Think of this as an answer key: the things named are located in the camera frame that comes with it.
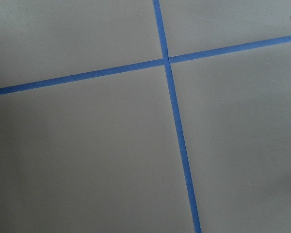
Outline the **blue tape grid lines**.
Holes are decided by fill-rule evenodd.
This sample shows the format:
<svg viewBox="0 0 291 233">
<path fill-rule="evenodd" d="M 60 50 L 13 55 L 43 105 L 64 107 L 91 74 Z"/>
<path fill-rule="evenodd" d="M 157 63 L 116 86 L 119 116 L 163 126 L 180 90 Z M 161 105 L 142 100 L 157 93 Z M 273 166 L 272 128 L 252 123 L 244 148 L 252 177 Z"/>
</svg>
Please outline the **blue tape grid lines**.
<svg viewBox="0 0 291 233">
<path fill-rule="evenodd" d="M 0 233 L 291 233 L 291 0 L 0 0 Z"/>
</svg>

